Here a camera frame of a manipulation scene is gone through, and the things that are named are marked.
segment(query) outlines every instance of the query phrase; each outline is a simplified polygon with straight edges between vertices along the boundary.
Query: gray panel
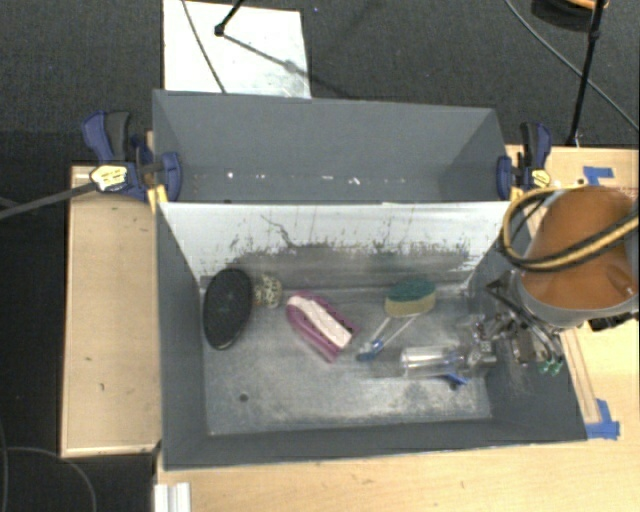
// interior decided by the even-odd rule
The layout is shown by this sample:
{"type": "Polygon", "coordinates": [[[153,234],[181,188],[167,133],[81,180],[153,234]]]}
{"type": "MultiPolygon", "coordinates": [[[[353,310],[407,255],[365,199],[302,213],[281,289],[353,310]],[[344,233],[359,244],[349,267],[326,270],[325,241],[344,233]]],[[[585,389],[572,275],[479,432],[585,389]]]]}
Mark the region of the gray panel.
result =
{"type": "Polygon", "coordinates": [[[181,201],[486,201],[504,144],[490,109],[154,91],[181,201]]]}
{"type": "Polygon", "coordinates": [[[205,432],[199,294],[164,216],[156,219],[162,435],[164,460],[171,466],[194,452],[205,432]]]}

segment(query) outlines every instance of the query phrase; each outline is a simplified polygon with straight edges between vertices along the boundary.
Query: beige surface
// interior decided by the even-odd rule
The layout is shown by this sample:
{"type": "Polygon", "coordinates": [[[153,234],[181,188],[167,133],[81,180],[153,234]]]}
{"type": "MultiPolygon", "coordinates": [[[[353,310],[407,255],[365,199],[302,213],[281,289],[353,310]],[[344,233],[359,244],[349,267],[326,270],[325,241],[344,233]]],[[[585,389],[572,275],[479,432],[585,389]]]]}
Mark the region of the beige surface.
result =
{"type": "MultiPolygon", "coordinates": [[[[74,186],[89,170],[73,169],[74,186]]],[[[62,456],[149,451],[160,439],[149,207],[91,193],[69,219],[62,456]]]]}
{"type": "MultiPolygon", "coordinates": [[[[521,150],[520,146],[507,146],[513,165],[517,165],[516,155],[521,150]]],[[[611,168],[614,177],[601,179],[600,184],[638,197],[637,150],[554,147],[545,164],[552,179],[563,186],[576,184],[578,180],[586,183],[584,166],[611,168]]]]}
{"type": "MultiPolygon", "coordinates": [[[[554,148],[547,169],[566,185],[582,176],[583,165],[612,167],[616,178],[603,184],[626,183],[627,193],[637,195],[637,151],[554,148]]],[[[74,169],[74,174],[86,172],[74,169]]],[[[151,215],[136,201],[95,196],[75,199],[71,206],[61,437],[66,456],[145,451],[160,438],[151,215]]],[[[158,479],[189,480],[194,512],[635,510],[640,503],[637,337],[635,322],[597,335],[580,331],[591,387],[622,423],[617,442],[160,470],[158,479]]],[[[588,395],[589,380],[580,381],[588,395]]],[[[587,405],[593,412],[593,404],[587,405]]]]}

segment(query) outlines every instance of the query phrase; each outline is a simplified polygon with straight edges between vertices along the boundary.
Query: black pole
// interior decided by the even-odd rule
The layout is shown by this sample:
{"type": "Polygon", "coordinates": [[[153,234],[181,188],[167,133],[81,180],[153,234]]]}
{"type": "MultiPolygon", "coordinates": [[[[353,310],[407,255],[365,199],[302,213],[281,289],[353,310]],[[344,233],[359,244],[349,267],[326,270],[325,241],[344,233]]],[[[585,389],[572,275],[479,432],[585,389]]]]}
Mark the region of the black pole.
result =
{"type": "Polygon", "coordinates": [[[233,15],[236,13],[238,9],[240,9],[240,6],[243,3],[244,3],[244,0],[237,0],[237,2],[233,5],[231,10],[229,11],[229,14],[227,14],[225,18],[218,25],[216,25],[216,27],[213,29],[213,33],[216,36],[218,37],[224,36],[224,29],[227,26],[227,23],[229,23],[231,18],[233,18],[233,15]]]}
{"type": "Polygon", "coordinates": [[[578,124],[580,123],[580,114],[582,113],[582,103],[584,102],[584,93],[587,89],[589,80],[589,71],[591,71],[591,61],[593,60],[593,52],[596,49],[596,41],[600,37],[600,20],[602,19],[602,11],[607,0],[596,0],[596,8],[591,19],[591,28],[589,28],[589,46],[587,47],[587,56],[584,59],[584,67],[582,68],[582,78],[580,80],[580,89],[578,90],[578,98],[576,99],[576,107],[573,112],[573,122],[571,124],[571,134],[567,139],[566,145],[578,145],[578,124]]]}

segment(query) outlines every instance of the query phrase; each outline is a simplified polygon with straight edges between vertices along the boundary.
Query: cable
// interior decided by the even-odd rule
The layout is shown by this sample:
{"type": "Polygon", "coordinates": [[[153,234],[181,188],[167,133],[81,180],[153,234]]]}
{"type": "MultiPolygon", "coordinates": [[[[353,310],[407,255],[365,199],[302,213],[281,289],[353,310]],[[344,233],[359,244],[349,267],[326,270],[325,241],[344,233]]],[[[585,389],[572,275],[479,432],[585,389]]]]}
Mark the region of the cable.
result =
{"type": "Polygon", "coordinates": [[[544,200],[558,190],[554,187],[531,190],[513,201],[507,208],[499,240],[505,257],[512,265],[532,272],[558,272],[571,266],[586,263],[617,247],[624,243],[625,237],[638,227],[638,213],[632,210],[619,221],[557,253],[540,258],[520,256],[512,247],[510,234],[511,220],[514,214],[532,202],[544,200]]]}
{"type": "MultiPolygon", "coordinates": [[[[544,46],[547,50],[549,50],[556,58],[558,58],[560,60],[560,62],[562,62],[569,69],[571,69],[571,71],[573,71],[576,75],[578,75],[580,78],[582,78],[582,72],[577,67],[575,67],[573,64],[571,64],[571,62],[569,62],[567,60],[567,58],[564,57],[558,50],[556,50],[553,46],[551,46],[551,44],[549,44],[538,32],[536,32],[536,30],[531,25],[529,25],[529,23],[522,17],[522,15],[513,6],[513,4],[511,3],[511,0],[504,0],[504,3],[511,10],[513,15],[518,19],[518,21],[520,23],[522,23],[522,25],[531,33],[531,35],[533,37],[535,37],[538,40],[538,42],[540,44],[542,44],[542,46],[544,46]]],[[[611,107],[613,107],[614,110],[616,110],[618,112],[618,114],[620,114],[625,119],[625,121],[627,121],[633,127],[633,129],[636,132],[640,132],[640,129],[638,128],[638,125],[635,123],[635,121],[633,119],[631,119],[631,116],[629,116],[629,114],[627,114],[624,110],[622,110],[621,107],[619,107],[609,96],[607,96],[607,94],[605,94],[605,92],[602,89],[600,89],[600,87],[598,87],[596,84],[594,84],[591,81],[591,79],[588,79],[587,83],[609,105],[611,105],[611,107]]]]}
{"type": "Polygon", "coordinates": [[[4,427],[2,420],[0,420],[0,451],[2,455],[2,505],[0,506],[0,512],[7,512],[7,506],[9,503],[9,452],[13,453],[35,453],[38,455],[44,455],[54,459],[56,462],[62,462],[69,465],[80,475],[80,478],[86,484],[89,495],[91,496],[91,510],[98,512],[98,499],[96,497],[96,491],[91,484],[91,480],[87,474],[78,466],[75,462],[59,457],[57,454],[44,450],[42,448],[31,448],[24,446],[7,446],[7,439],[4,434],[4,427]]]}
{"type": "Polygon", "coordinates": [[[184,9],[184,13],[187,16],[187,21],[189,21],[189,26],[191,27],[191,32],[193,32],[193,35],[196,38],[196,43],[198,43],[198,46],[200,47],[200,51],[202,52],[202,56],[204,57],[204,60],[207,61],[207,65],[209,66],[209,69],[211,70],[211,74],[213,75],[214,80],[218,84],[218,87],[220,87],[220,92],[222,92],[222,94],[227,94],[227,90],[222,85],[222,82],[220,81],[220,77],[218,76],[218,73],[216,73],[216,70],[213,68],[213,64],[211,64],[211,61],[209,60],[209,56],[207,55],[207,52],[205,51],[204,46],[202,45],[202,41],[200,40],[200,36],[198,35],[198,32],[196,31],[195,25],[193,24],[193,20],[191,19],[191,15],[189,14],[189,9],[187,8],[187,2],[185,0],[182,0],[182,8],[184,9]]]}

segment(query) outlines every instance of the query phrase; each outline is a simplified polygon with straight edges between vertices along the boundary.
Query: black cable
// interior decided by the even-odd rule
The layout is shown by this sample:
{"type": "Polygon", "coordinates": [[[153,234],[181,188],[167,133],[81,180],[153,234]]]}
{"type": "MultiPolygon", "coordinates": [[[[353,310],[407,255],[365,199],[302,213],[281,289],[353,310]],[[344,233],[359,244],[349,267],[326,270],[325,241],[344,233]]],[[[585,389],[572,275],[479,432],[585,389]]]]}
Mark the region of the black cable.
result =
{"type": "MultiPolygon", "coordinates": [[[[529,204],[533,203],[533,202],[537,202],[537,205],[534,207],[533,211],[529,212],[529,214],[527,214],[525,216],[525,218],[520,222],[520,224],[518,225],[518,227],[516,228],[516,231],[514,232],[514,234],[511,236],[511,244],[513,245],[513,242],[515,240],[516,235],[519,233],[520,229],[522,229],[522,226],[524,225],[524,223],[535,213],[535,211],[540,208],[540,206],[542,206],[543,202],[546,200],[547,198],[547,194],[543,195],[542,197],[540,197],[540,195],[531,197],[529,200],[523,200],[521,204],[519,204],[516,209],[514,210],[514,214],[522,211],[524,208],[526,208],[529,204]]],[[[569,256],[572,253],[575,253],[576,251],[579,251],[581,249],[584,249],[585,247],[588,247],[589,245],[592,245],[594,243],[599,242],[600,240],[602,240],[604,237],[606,237],[607,235],[609,235],[610,233],[612,233],[613,231],[615,231],[616,229],[618,229],[621,225],[626,224],[627,222],[633,220],[634,218],[636,218],[638,216],[638,213],[636,211],[631,211],[629,212],[627,215],[625,215],[624,217],[622,217],[621,219],[619,219],[617,222],[612,223],[611,225],[607,226],[606,228],[598,231],[597,233],[583,239],[580,240],[572,245],[570,245],[569,247],[566,247],[565,249],[562,249],[561,251],[558,251],[556,253],[553,254],[549,254],[547,256],[543,256],[540,258],[524,258],[524,257],[517,257],[514,256],[512,254],[509,254],[507,251],[504,251],[505,249],[505,245],[504,245],[504,234],[501,233],[500,237],[499,237],[499,241],[501,244],[501,248],[503,249],[504,252],[504,256],[507,258],[507,260],[509,260],[509,262],[517,267],[517,268],[521,268],[521,269],[525,269],[531,272],[559,272],[561,270],[566,270],[567,268],[571,268],[571,267],[575,267],[577,265],[581,265],[583,263],[586,263],[588,261],[591,261],[592,259],[597,258],[598,256],[601,256],[602,254],[604,254],[605,252],[613,249],[614,247],[619,246],[620,244],[624,243],[625,239],[630,236],[630,234],[627,234],[624,237],[620,237],[617,240],[613,241],[612,243],[602,247],[601,249],[598,249],[590,254],[586,254],[585,256],[583,256],[582,258],[579,258],[577,260],[571,261],[571,262],[567,262],[567,263],[559,263],[558,265],[554,266],[554,267],[548,267],[548,268],[536,268],[536,267],[531,267],[531,265],[536,265],[539,263],[547,263],[547,262],[553,262],[554,260],[560,259],[560,258],[564,258],[565,256],[569,256]]]]}
{"type": "Polygon", "coordinates": [[[209,56],[207,55],[207,52],[205,51],[204,46],[202,45],[202,41],[200,40],[200,36],[196,31],[195,25],[193,24],[193,20],[191,19],[191,15],[189,14],[189,9],[187,8],[187,2],[185,0],[182,0],[182,8],[184,9],[184,13],[187,16],[187,21],[189,22],[189,26],[191,27],[191,32],[193,32],[193,36],[196,38],[196,43],[198,43],[198,46],[200,47],[202,56],[204,57],[204,60],[207,61],[209,70],[211,71],[211,74],[213,75],[214,80],[218,84],[218,87],[220,87],[220,92],[222,92],[222,94],[227,94],[227,90],[222,85],[222,82],[220,81],[220,77],[218,76],[218,73],[216,73],[216,70],[213,68],[213,64],[211,64],[211,61],[209,60],[209,56]]]}
{"type": "MultiPolygon", "coordinates": [[[[556,50],[553,46],[551,46],[551,44],[549,44],[540,34],[538,34],[538,32],[536,32],[536,30],[531,25],[529,25],[529,23],[527,23],[527,21],[522,17],[522,15],[516,10],[516,8],[511,3],[511,0],[503,0],[503,1],[506,4],[506,6],[509,8],[509,10],[511,10],[513,15],[518,19],[518,21],[522,23],[522,25],[529,31],[529,33],[534,38],[536,38],[536,40],[540,44],[542,44],[542,46],[544,46],[547,50],[549,50],[556,58],[560,60],[560,62],[562,62],[569,69],[571,69],[571,71],[573,71],[576,75],[582,78],[582,71],[580,71],[577,67],[571,64],[571,62],[569,62],[566,57],[564,57],[558,50],[556,50]]],[[[627,114],[624,110],[622,110],[622,108],[619,107],[609,96],[607,96],[605,92],[602,89],[600,89],[600,87],[594,84],[591,81],[591,79],[587,80],[587,83],[593,88],[595,92],[597,92],[600,95],[600,97],[602,97],[609,105],[611,105],[611,107],[613,107],[618,112],[618,114],[620,114],[625,119],[625,121],[627,121],[633,127],[633,129],[636,132],[640,132],[638,125],[635,123],[633,119],[631,119],[631,116],[627,114]]]]}
{"type": "Polygon", "coordinates": [[[91,510],[93,512],[98,512],[98,500],[96,497],[96,491],[91,484],[91,480],[89,480],[89,477],[80,466],[78,466],[75,462],[63,459],[57,454],[50,452],[49,450],[44,450],[42,448],[7,446],[7,438],[4,434],[4,426],[2,425],[2,420],[0,420],[0,452],[2,455],[2,489],[0,489],[0,491],[2,491],[2,504],[0,505],[0,512],[7,512],[7,506],[9,504],[9,452],[34,453],[44,455],[46,457],[55,459],[56,462],[62,462],[70,466],[73,470],[75,470],[80,478],[82,478],[87,487],[87,490],[89,491],[89,495],[91,497],[91,510]]]}

